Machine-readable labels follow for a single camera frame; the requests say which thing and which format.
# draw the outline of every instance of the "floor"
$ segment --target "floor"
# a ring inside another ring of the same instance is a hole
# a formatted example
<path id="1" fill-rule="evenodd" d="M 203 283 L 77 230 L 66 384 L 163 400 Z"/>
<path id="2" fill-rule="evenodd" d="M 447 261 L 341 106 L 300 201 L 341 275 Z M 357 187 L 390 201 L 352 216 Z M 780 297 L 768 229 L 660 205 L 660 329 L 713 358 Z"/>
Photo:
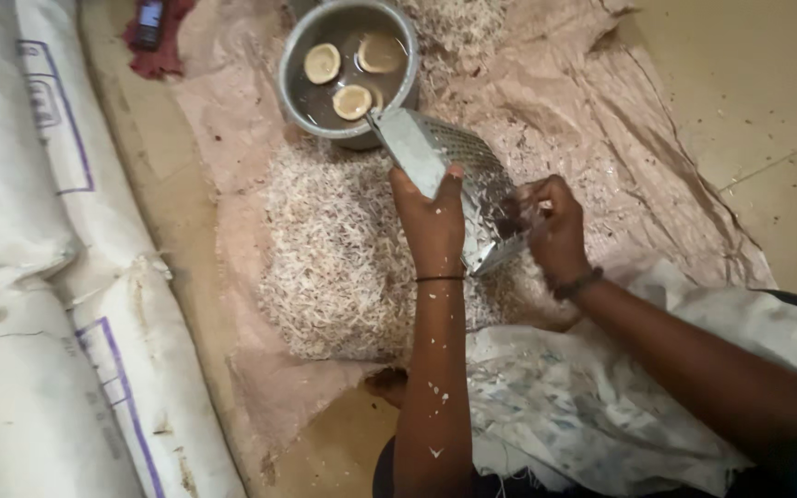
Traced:
<path id="1" fill-rule="evenodd" d="M 227 433 L 240 413 L 226 357 L 233 327 L 219 312 L 216 207 L 204 165 L 166 85 L 127 68 L 118 38 L 132 0 L 84 0 L 92 74 L 138 204 L 174 270 Z M 781 288 L 797 292 L 797 0 L 638 0 L 621 35 L 648 48 L 682 140 L 701 172 L 767 254 Z M 261 497 L 368 496 L 375 459 L 397 412 L 350 391 L 275 463 L 274 483 L 239 464 Z"/>

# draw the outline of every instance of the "coconut piece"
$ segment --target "coconut piece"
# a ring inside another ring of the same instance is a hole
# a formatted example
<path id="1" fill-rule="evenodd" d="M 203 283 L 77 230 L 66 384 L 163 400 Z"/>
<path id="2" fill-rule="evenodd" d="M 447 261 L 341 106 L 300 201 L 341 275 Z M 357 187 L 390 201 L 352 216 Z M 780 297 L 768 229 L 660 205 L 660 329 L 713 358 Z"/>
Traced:
<path id="1" fill-rule="evenodd" d="M 340 71 L 340 52 L 330 43 L 321 43 L 306 52 L 303 70 L 310 82 L 321 85 L 333 80 Z"/>
<path id="2" fill-rule="evenodd" d="M 406 59 L 399 40 L 384 33 L 369 33 L 359 45 L 359 65 L 369 73 L 391 73 Z"/>
<path id="3" fill-rule="evenodd" d="M 334 112 L 343 119 L 354 121 L 365 115 L 373 99 L 371 92 L 360 85 L 346 85 L 334 94 Z"/>

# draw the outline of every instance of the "metal pot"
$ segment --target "metal pot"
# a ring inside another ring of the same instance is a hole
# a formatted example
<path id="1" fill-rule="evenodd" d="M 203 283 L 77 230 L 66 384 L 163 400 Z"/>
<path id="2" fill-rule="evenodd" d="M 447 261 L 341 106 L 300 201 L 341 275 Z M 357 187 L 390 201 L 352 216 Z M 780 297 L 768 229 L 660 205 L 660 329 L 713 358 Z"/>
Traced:
<path id="1" fill-rule="evenodd" d="M 324 136 L 350 149 L 363 150 L 380 145 L 374 131 L 364 119 L 348 129 L 323 128 L 298 109 L 297 96 L 292 94 L 291 82 L 303 75 L 306 52 L 313 48 L 329 30 L 346 26 L 347 22 L 357 22 L 360 27 L 372 25 L 377 29 L 386 29 L 391 31 L 396 39 L 401 40 L 407 50 L 407 66 L 398 93 L 392 102 L 386 105 L 385 110 L 397 107 L 415 108 L 420 52 L 414 25 L 397 7 L 379 0 L 333 0 L 315 7 L 304 15 L 285 41 L 276 86 L 283 112 L 288 119 L 294 120 L 302 129 L 313 135 Z"/>

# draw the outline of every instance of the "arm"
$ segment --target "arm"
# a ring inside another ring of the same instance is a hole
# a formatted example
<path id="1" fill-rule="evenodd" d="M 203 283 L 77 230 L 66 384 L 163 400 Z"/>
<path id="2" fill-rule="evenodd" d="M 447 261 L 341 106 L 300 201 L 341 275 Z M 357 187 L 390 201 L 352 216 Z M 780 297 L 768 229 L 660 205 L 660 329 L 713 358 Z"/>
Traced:
<path id="1" fill-rule="evenodd" d="M 553 284 L 592 271 L 583 250 L 583 210 L 558 176 L 532 199 L 552 201 L 530 237 Z M 756 462 L 789 470 L 797 460 L 797 375 L 679 320 L 607 281 L 572 298 L 682 405 Z"/>
<path id="2" fill-rule="evenodd" d="M 462 168 L 449 167 L 437 198 L 430 200 L 404 172 L 390 172 L 418 278 L 464 273 L 462 177 Z M 465 334 L 463 281 L 418 283 L 411 368 L 396 429 L 393 480 L 398 497 L 469 494 L 473 466 Z"/>

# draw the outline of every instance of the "box grater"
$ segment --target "box grater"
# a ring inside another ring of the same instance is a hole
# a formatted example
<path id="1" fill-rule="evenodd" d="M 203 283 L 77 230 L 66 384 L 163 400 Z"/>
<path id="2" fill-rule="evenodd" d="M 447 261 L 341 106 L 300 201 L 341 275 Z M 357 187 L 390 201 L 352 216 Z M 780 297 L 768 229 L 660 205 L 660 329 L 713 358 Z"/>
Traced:
<path id="1" fill-rule="evenodd" d="M 369 115 L 371 128 L 420 192 L 435 198 L 448 166 L 457 161 L 463 177 L 466 240 L 463 264 L 477 277 L 516 255 L 524 237 L 503 209 L 515 186 L 491 147 L 470 130 L 404 108 Z"/>

